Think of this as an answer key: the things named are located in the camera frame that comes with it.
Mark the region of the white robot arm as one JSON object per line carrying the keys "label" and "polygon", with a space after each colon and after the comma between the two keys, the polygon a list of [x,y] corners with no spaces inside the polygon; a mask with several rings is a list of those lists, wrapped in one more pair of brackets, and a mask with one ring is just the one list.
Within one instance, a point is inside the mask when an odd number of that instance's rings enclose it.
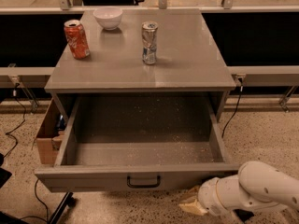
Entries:
{"label": "white robot arm", "polygon": [[214,177],[188,190],[178,206],[197,216],[224,216],[234,210],[299,210],[299,180],[261,161],[243,163],[236,175]]}

